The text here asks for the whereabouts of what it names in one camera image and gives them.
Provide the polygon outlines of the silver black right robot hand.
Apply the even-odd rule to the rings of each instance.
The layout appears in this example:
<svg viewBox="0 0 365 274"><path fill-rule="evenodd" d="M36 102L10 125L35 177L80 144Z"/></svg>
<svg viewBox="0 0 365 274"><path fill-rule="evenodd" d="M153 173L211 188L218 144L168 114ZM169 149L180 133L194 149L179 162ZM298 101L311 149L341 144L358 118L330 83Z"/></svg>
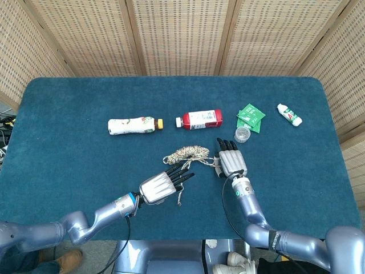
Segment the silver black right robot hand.
<svg viewBox="0 0 365 274"><path fill-rule="evenodd" d="M213 158L214 170L219 178L229 178L246 176L248 169L241 151L234 141L217 138L220 151L216 152Z"/></svg>

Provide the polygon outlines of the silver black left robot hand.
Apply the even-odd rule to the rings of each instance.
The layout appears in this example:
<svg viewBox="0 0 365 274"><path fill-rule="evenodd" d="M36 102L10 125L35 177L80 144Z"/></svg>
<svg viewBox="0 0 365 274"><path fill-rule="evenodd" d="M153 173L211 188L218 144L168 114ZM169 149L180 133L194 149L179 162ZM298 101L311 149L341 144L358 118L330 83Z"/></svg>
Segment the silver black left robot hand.
<svg viewBox="0 0 365 274"><path fill-rule="evenodd" d="M188 174L187 168L182 168L183 164L178 163L146 181L139 187L139 196L143 203L155 205L162 203L166 198L184 190L183 183L194 177L194 173Z"/></svg>

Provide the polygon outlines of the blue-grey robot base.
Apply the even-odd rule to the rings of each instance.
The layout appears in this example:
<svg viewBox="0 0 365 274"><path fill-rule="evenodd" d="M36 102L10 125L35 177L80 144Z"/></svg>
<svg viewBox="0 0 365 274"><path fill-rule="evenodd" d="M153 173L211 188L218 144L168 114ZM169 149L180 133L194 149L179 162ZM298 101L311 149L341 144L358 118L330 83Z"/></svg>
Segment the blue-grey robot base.
<svg viewBox="0 0 365 274"><path fill-rule="evenodd" d="M244 242L234 239L120 241L112 274L213 274L213 266L225 264L229 252L245 252Z"/></svg>

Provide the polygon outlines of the small clear plastic jar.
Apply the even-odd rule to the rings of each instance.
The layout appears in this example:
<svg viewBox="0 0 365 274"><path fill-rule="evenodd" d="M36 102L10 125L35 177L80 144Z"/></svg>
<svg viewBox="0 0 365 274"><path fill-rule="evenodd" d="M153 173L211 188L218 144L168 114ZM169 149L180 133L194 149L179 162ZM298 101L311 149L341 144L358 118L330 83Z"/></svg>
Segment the small clear plastic jar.
<svg viewBox="0 0 365 274"><path fill-rule="evenodd" d="M238 127L234 133L234 139L238 143L245 143L251 136L251 131L246 127Z"/></svg>

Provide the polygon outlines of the green sachet packet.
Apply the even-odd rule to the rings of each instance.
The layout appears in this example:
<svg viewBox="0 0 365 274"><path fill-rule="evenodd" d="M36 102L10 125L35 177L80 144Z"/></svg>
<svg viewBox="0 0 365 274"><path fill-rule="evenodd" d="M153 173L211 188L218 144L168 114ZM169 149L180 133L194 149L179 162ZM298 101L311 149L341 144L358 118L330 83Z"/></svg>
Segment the green sachet packet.
<svg viewBox="0 0 365 274"><path fill-rule="evenodd" d="M248 125L256 126L266 115L252 104L247 104L242 110L239 110L237 118L241 119Z"/></svg>
<svg viewBox="0 0 365 274"><path fill-rule="evenodd" d="M242 119L238 118L237 119L237 128L240 127L245 127L250 131L256 132L256 133L260 133L260 129L261 129L261 121L259 121L255 126L250 126L249 124L247 124L245 121L243 121Z"/></svg>

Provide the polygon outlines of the red juice bottle white cap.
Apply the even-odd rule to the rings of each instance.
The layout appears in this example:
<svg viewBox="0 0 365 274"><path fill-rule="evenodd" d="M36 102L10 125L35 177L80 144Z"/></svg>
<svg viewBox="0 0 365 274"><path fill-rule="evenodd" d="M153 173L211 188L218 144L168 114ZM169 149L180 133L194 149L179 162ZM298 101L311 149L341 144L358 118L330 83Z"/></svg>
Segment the red juice bottle white cap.
<svg viewBox="0 0 365 274"><path fill-rule="evenodd" d="M187 112L182 117L176 117L177 128L198 130L204 128L220 127L223 123L223 115L220 109Z"/></svg>

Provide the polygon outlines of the white bottle yellow cap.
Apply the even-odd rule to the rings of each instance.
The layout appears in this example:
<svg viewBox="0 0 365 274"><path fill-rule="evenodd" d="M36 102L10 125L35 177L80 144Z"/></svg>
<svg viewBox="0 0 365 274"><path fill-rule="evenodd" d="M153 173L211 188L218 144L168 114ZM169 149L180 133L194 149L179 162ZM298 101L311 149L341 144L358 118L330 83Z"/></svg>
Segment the white bottle yellow cap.
<svg viewBox="0 0 365 274"><path fill-rule="evenodd" d="M110 135L152 133L163 128L163 119L155 119L151 116L132 119L110 119L108 121Z"/></svg>

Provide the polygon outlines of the blue carpet table cover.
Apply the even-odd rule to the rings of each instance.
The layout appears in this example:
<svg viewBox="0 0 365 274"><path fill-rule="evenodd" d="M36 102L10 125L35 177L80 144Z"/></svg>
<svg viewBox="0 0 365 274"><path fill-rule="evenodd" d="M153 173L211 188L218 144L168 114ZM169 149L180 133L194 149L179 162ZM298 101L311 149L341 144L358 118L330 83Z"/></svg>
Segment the blue carpet table cover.
<svg viewBox="0 0 365 274"><path fill-rule="evenodd" d="M184 146L214 154L231 140L237 113L252 104L266 116L238 145L269 224L323 238L360 216L325 92L311 77L177 76L36 78L23 95L0 170L0 221L39 224L94 212L167 169ZM295 127L277 110L302 119ZM220 127L177 128L187 112L220 109ZM164 128L110 135L110 119L151 116Z"/></svg>

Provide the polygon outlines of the small white bottle green label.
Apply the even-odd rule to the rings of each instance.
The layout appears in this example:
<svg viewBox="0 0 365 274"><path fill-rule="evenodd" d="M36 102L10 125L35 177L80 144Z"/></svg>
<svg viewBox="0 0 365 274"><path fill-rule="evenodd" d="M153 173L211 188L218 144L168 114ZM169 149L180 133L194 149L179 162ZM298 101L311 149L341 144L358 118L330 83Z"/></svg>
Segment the small white bottle green label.
<svg viewBox="0 0 365 274"><path fill-rule="evenodd" d="M287 105L278 104L278 112L293 126L298 127L302 123L302 119L296 115Z"/></svg>

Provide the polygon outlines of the white sneaker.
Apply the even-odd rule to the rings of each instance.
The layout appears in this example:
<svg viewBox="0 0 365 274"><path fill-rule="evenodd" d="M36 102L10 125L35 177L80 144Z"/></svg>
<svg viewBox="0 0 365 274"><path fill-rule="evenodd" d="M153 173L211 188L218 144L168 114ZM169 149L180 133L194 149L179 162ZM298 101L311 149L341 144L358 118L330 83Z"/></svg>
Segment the white sneaker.
<svg viewBox="0 0 365 274"><path fill-rule="evenodd" d="M257 270L250 264L238 266L217 264L213 267L213 274L257 274Z"/></svg>
<svg viewBox="0 0 365 274"><path fill-rule="evenodd" d="M237 252L229 252L227 256L227 265L231 267L238 267L238 266L255 266L256 263L254 260L247 259L246 257L240 255Z"/></svg>

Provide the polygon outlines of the brown leather shoe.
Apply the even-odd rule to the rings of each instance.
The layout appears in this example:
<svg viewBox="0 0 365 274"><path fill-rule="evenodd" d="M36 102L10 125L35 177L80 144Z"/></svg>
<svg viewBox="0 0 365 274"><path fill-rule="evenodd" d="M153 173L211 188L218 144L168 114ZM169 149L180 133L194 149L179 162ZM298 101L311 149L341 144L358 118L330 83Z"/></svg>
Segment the brown leather shoe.
<svg viewBox="0 0 365 274"><path fill-rule="evenodd" d="M40 263L33 274L69 274L80 266L82 257L81 250L70 250L55 260Z"/></svg>

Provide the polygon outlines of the woven wicker screen panel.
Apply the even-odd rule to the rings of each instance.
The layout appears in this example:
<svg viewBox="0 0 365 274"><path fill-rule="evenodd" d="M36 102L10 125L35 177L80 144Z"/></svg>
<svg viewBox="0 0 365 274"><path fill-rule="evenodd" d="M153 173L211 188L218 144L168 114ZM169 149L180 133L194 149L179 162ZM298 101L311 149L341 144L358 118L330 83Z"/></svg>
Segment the woven wicker screen panel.
<svg viewBox="0 0 365 274"><path fill-rule="evenodd" d="M365 208L365 0L346 0L298 74L321 81L356 203Z"/></svg>
<svg viewBox="0 0 365 274"><path fill-rule="evenodd" d="M141 73L218 75L237 0L125 0Z"/></svg>
<svg viewBox="0 0 365 274"><path fill-rule="evenodd" d="M142 75L127 0L25 3L75 75Z"/></svg>
<svg viewBox="0 0 365 274"><path fill-rule="evenodd" d="M75 75L30 3L0 0L0 102L15 111L33 79Z"/></svg>
<svg viewBox="0 0 365 274"><path fill-rule="evenodd" d="M236 0L220 75L291 75L350 0Z"/></svg>

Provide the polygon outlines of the blue jeans leg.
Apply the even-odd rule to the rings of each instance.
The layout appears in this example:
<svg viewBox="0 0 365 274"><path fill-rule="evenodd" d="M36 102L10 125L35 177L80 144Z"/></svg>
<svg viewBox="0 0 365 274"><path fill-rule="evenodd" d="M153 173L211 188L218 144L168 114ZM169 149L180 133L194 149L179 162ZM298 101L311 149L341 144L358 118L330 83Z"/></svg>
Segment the blue jeans leg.
<svg viewBox="0 0 365 274"><path fill-rule="evenodd" d="M46 261L43 249L24 253L11 248L0 261L0 274L60 274L60 270L56 260Z"/></svg>

